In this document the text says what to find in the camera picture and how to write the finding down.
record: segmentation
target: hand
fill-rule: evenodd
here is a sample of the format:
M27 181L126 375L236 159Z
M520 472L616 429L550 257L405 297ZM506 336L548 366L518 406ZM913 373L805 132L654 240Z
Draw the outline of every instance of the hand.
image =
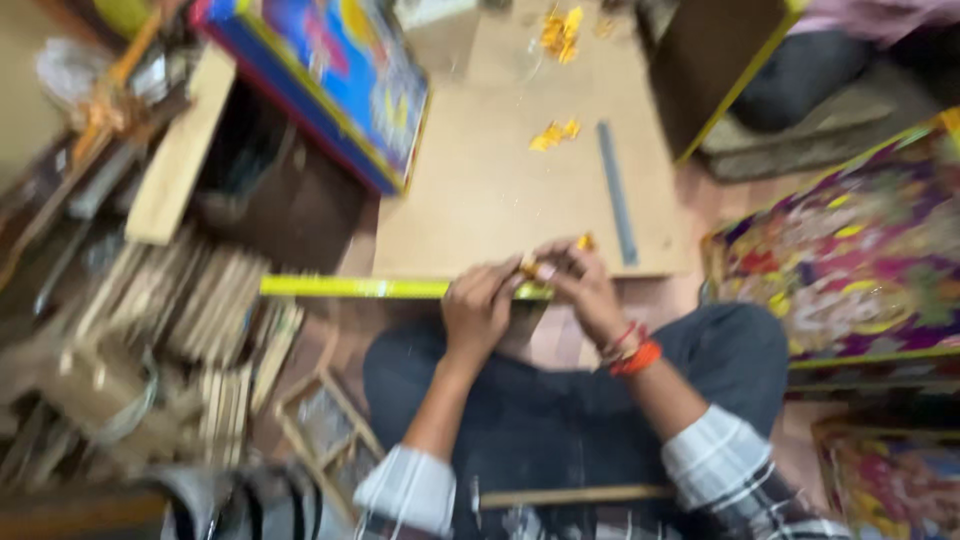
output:
M474 376L487 362L510 323L510 302L523 278L520 257L474 266L447 289L441 301L446 358Z
M552 284L570 300L584 333L603 351L630 327L616 298L603 259L577 248L575 238L547 243L534 251L538 281Z

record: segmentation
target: striped sleeve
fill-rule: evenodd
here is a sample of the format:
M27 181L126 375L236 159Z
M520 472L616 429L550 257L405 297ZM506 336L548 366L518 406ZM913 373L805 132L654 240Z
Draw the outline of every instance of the striped sleeve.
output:
M713 405L663 445L663 464L684 510L706 513L722 535L765 540L846 539L790 486L770 460L770 443Z
M448 538L455 489L448 464L395 446L353 494L365 512L357 538L389 538L396 528L402 531L397 538Z

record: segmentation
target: cardboard sheet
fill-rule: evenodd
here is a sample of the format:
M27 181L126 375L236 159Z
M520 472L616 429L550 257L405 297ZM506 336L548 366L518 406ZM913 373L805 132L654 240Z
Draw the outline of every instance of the cardboard sheet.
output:
M542 17L552 6L520 0L511 15L484 14L463 78L434 77L414 178L406 198L380 207L372 274L449 279L472 264L592 232L616 276L688 268L674 170L628 17L593 34L599 5L585 2L578 57L543 58ZM528 150L551 121L570 118L576 140ZM596 124L610 123L639 264L624 267L600 159Z

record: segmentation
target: metal ruler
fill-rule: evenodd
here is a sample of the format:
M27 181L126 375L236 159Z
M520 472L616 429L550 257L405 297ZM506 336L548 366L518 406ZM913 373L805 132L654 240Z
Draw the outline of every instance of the metal ruler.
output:
M341 298L441 299L450 282L431 280L377 280L268 274L260 280L265 296L328 296ZM550 300L553 289L524 283L514 295L518 300Z
M635 266L639 262L634 242L634 228L630 224L630 211L623 195L623 183L620 180L620 168L616 164L613 151L613 136L606 120L597 122L597 136L600 138L600 157L603 159L603 172L607 175L607 188L613 205L613 220L616 222L616 235L620 240L620 255L623 264Z

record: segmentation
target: wooden frame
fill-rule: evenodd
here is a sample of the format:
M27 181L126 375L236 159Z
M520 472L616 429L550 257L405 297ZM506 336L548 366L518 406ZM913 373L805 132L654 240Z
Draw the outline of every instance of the wooden frame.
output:
M325 389L344 414L353 424L353 431L346 440L337 444L324 454L319 454L309 442L309 436L298 421L300 404L321 390ZM359 513L351 502L352 494L346 493L343 486L335 479L344 461L351 460L358 444L367 447L377 460L386 457L383 447L376 439L367 420L357 411L356 407L333 379L333 376L321 367L312 378L305 379L276 404L276 418L283 429L283 435L294 448L294 452L303 461L314 480L320 485L324 494L341 511L344 517L356 524Z

